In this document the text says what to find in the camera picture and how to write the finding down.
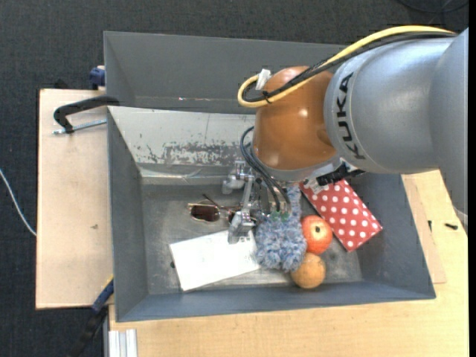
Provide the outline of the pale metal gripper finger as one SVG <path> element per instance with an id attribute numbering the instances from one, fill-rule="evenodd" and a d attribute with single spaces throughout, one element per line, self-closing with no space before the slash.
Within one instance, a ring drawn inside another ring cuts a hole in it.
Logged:
<path id="1" fill-rule="evenodd" d="M 254 221 L 248 211 L 237 211 L 231 220 L 228 229 L 228 243 L 233 245 L 251 238 Z"/>
<path id="2" fill-rule="evenodd" d="M 246 162 L 242 160 L 235 161 L 226 179 L 222 182 L 222 193 L 231 194 L 234 190 L 242 189 L 248 179 L 245 171 Z"/>

